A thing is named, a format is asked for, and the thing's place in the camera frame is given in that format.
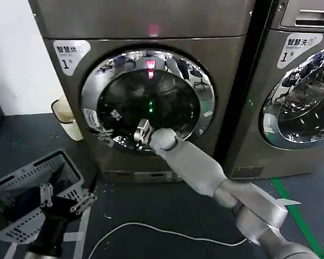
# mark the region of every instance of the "green floor tape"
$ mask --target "green floor tape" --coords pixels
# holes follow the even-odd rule
[[[282,198],[291,200],[291,197],[289,197],[289,194],[287,193],[285,187],[283,184],[280,182],[278,179],[272,179],[271,180],[279,194],[281,195]],[[296,221],[296,224],[298,224],[303,236],[305,237],[306,241],[309,244],[309,247],[314,251],[321,259],[324,259],[324,253],[319,245],[317,239],[315,239],[313,233],[309,229],[308,225],[306,222],[303,220],[300,212],[296,208],[295,205],[289,205],[288,210],[293,216],[294,220]]]

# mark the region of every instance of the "number 1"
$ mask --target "number 1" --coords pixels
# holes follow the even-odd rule
[[[64,69],[69,69],[69,67],[67,66],[66,60],[63,59],[63,60],[61,60],[61,61],[64,62],[64,65],[65,65]]]
[[[281,62],[286,62],[287,54],[288,54],[288,52],[283,53],[283,55],[285,55],[285,56],[282,58]]]

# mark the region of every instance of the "washing machine door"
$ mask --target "washing machine door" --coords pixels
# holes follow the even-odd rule
[[[260,123],[276,147],[324,144],[324,50],[286,73],[266,99]]]
[[[150,151],[133,139],[142,118],[193,141],[210,125],[214,105],[205,70],[161,49],[134,49],[105,59],[82,89],[82,111],[98,139],[139,154]]]

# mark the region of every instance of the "laundry basket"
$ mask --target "laundry basket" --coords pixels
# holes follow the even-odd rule
[[[55,151],[0,179],[0,240],[18,244],[29,243],[38,234],[44,221],[39,207],[14,222],[4,217],[5,209],[10,208],[19,195],[22,196],[48,182],[51,174],[63,163],[61,176],[54,185],[54,194],[80,200],[84,196],[84,179],[63,150]]]

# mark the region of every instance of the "label sticker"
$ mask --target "label sticker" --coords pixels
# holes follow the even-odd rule
[[[68,76],[73,75],[81,59],[91,50],[86,40],[55,40],[53,46],[60,66]]]
[[[206,117],[209,117],[212,114],[213,114],[212,111],[207,111],[206,113],[203,114],[203,116],[206,118]]]
[[[86,123],[90,128],[98,128],[100,126],[97,113],[90,109],[83,109],[84,117],[86,120]]]
[[[320,43],[323,35],[320,33],[292,33],[288,36],[285,46],[277,62],[279,69],[285,68],[295,58]]]
[[[270,127],[265,127],[265,126],[264,126],[264,132],[266,132],[266,133],[275,133],[274,130],[273,130],[272,128],[270,128]]]

